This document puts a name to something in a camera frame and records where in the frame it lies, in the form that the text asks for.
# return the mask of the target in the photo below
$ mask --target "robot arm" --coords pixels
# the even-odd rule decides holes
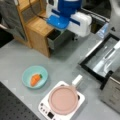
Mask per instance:
[[[47,23],[59,30],[68,29],[78,36],[90,33],[92,18],[77,12],[82,0],[47,0]]]

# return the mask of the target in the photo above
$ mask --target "button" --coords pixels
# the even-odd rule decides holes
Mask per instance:
[[[41,106],[43,106],[43,103],[41,103]]]

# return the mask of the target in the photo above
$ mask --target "electronic device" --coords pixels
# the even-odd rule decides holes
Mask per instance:
[[[49,95],[50,93],[57,87],[59,86],[69,86],[67,83],[65,83],[64,81],[60,81],[57,85],[55,85],[55,87],[42,99],[42,101],[40,102],[38,109],[40,111],[40,113],[47,119],[47,120],[70,120],[73,115],[76,113],[76,111],[81,107],[81,105],[83,104],[83,102],[85,101],[85,97],[83,94],[81,94],[80,92],[77,91],[77,95],[78,95],[78,105],[76,107],[76,109],[71,112],[70,114],[67,115],[59,115],[57,113],[55,113],[54,111],[51,110],[50,105],[49,105]]]
[[[120,67],[109,77],[101,100],[120,113]]]

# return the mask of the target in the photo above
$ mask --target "plate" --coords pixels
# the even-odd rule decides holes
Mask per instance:
[[[30,81],[31,81],[31,77],[35,74],[41,74],[42,78],[35,86],[32,87],[30,85]],[[24,71],[22,76],[22,82],[28,88],[37,89],[37,88],[41,88],[46,83],[47,78],[48,78],[48,72],[44,67],[31,66]]]

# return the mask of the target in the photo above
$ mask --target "gray table surface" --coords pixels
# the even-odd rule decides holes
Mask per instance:
[[[75,114],[74,120],[120,120],[120,115],[100,100],[100,83],[78,65],[99,40],[90,34],[75,42],[67,41],[52,53],[51,58],[13,40],[0,49],[0,81],[41,120],[45,120],[38,111],[42,98],[59,81],[71,84],[81,74],[83,82],[78,91],[85,95],[86,101],[84,107]],[[42,65],[49,74],[47,83],[37,90],[28,89],[22,84],[24,70],[34,65]]]

